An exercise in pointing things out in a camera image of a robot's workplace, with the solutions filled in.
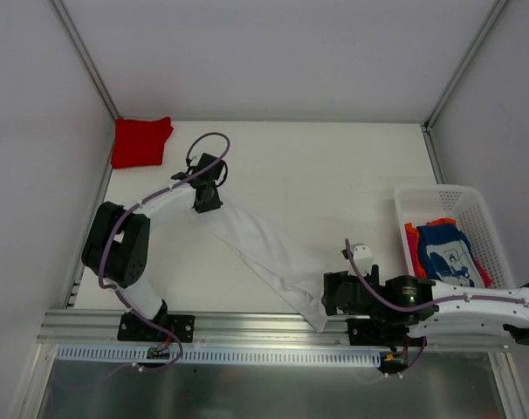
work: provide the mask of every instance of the black plastic bracket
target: black plastic bracket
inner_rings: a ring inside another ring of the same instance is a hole
[[[157,322],[158,326],[170,330],[182,343],[191,343],[195,334],[195,316],[183,314],[163,314]],[[153,329],[139,320],[132,313],[121,316],[117,340],[126,342],[158,342],[162,343],[168,336]]]
[[[376,325],[371,319],[348,319],[348,339],[352,347],[389,347],[395,351],[396,347],[403,347],[406,342],[411,347],[420,347],[423,338],[410,338],[406,333],[406,326]]]

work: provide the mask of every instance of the glass panel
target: glass panel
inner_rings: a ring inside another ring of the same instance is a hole
[[[59,361],[55,369],[59,381],[80,386],[118,366]],[[505,417],[486,354],[425,354],[403,379],[379,377],[350,367],[175,365],[153,374],[126,367],[85,390],[61,388],[51,377],[40,417]]]

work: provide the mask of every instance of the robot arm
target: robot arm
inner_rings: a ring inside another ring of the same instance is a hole
[[[359,254],[361,249],[367,253]],[[529,284],[514,290],[466,288],[407,275],[379,284],[379,267],[361,276],[358,265],[370,259],[366,247],[343,252],[350,271],[325,274],[323,304],[328,315],[366,314],[355,326],[355,345],[400,346],[408,339],[433,334],[511,335],[529,345]],[[363,335],[360,329],[365,328]]]
[[[184,211],[195,209],[197,213],[203,213],[222,206],[216,182],[225,168],[225,162],[216,164],[216,160],[212,155],[203,154],[194,171],[203,171],[214,163],[213,168],[181,185],[179,183],[188,175],[174,175],[169,183],[139,202],[138,208],[125,218],[117,231],[118,236],[111,243],[104,277],[136,312],[148,320],[157,321],[167,312],[165,301],[155,294],[145,274],[150,231]],[[103,203],[98,208],[81,257],[82,263],[96,274],[100,272],[104,249],[113,227],[125,212],[123,206],[115,203]]]

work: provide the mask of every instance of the white connector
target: white connector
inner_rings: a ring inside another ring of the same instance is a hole
[[[364,277],[369,275],[373,268],[373,252],[364,243],[353,244],[352,249],[354,252],[354,263],[360,270],[361,275]],[[355,275],[353,269],[349,269],[348,273]]]

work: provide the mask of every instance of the white table surface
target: white table surface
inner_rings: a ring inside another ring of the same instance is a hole
[[[393,191],[435,182],[419,125],[180,121],[174,127],[162,166],[114,170],[108,201],[144,197],[185,169],[192,141],[220,131],[232,142],[224,185],[231,196],[329,257],[338,257],[349,237],[371,248],[382,280],[406,273]],[[195,154],[222,149],[223,139],[210,137]],[[147,269],[169,310],[293,313],[225,244],[181,220],[152,234]],[[86,269],[75,307],[122,305]]]

